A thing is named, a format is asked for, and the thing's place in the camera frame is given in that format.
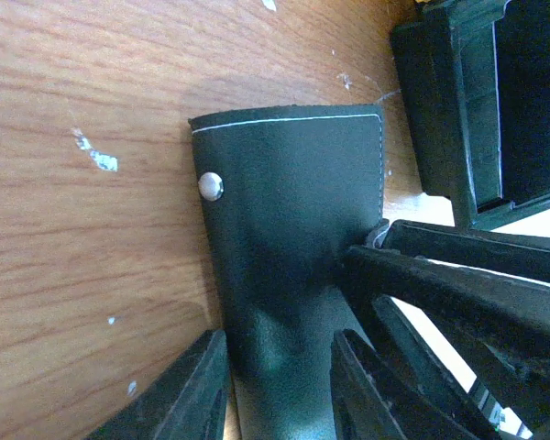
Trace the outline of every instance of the wood grain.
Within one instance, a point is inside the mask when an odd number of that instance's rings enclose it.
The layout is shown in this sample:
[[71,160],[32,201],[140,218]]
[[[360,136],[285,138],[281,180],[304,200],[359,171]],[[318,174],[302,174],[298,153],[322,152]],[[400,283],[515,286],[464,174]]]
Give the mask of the wood grain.
[[[189,117],[399,89],[409,0],[276,3],[0,0],[0,438],[82,438],[220,325]],[[385,215],[452,223],[421,194],[401,96],[382,105]]]

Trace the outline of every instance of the silver rivet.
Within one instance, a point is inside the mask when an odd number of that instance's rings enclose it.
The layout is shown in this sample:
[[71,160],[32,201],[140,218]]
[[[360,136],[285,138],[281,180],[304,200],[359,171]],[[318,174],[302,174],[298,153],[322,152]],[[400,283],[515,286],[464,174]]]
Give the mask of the silver rivet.
[[222,178],[215,172],[206,172],[198,181],[200,194],[205,200],[215,202],[224,192],[224,184]]

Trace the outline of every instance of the black leather sheath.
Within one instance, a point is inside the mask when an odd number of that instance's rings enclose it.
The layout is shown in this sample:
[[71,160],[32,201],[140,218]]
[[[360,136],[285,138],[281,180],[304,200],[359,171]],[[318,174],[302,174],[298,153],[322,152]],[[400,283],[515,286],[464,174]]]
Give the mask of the black leather sheath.
[[288,106],[190,121],[235,375],[242,435],[334,439],[330,346],[362,330],[335,287],[340,253],[380,221],[383,124],[376,105]]

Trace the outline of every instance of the wood surface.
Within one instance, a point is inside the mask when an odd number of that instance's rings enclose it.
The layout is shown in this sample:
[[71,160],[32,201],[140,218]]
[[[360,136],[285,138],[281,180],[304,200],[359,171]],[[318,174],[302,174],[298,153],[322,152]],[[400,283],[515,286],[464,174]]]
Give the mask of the wood surface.
[[396,92],[389,32],[413,2],[275,3],[0,0],[0,438],[82,438],[220,325],[190,117],[395,92],[385,216],[452,223]]

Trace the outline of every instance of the white paint spot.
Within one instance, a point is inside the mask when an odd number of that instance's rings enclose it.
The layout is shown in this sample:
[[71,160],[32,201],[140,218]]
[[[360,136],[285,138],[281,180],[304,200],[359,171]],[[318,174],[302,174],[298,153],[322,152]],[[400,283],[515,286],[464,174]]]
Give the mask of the white paint spot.
[[88,138],[82,133],[79,128],[74,128],[71,132],[75,136],[75,144],[78,146],[78,148],[83,151],[90,151],[90,158],[92,158],[92,160],[95,162],[100,170],[113,172],[118,171],[117,158],[93,149],[92,144],[90,144]]
[[263,0],[263,5],[269,10],[273,12],[277,12],[277,6],[275,5],[275,0]]
[[128,384],[128,391],[126,392],[126,395],[128,397],[132,397],[135,394],[137,394],[137,381],[133,380]]
[[113,172],[118,171],[118,159],[114,156],[109,156],[93,149],[90,151],[90,157],[100,170]]
[[379,98],[377,101],[375,101],[374,104],[382,103],[386,99],[389,99],[392,96],[395,96],[396,94],[400,94],[401,92],[402,92],[402,89],[397,89],[397,90],[394,90],[393,92],[385,93],[384,95],[381,96],[381,98]]
[[339,79],[339,80],[342,80],[342,82],[345,85],[345,89],[350,90],[350,86],[352,85],[352,80],[350,79],[350,77],[346,73],[344,73],[344,72],[339,73],[336,76],[336,78]]

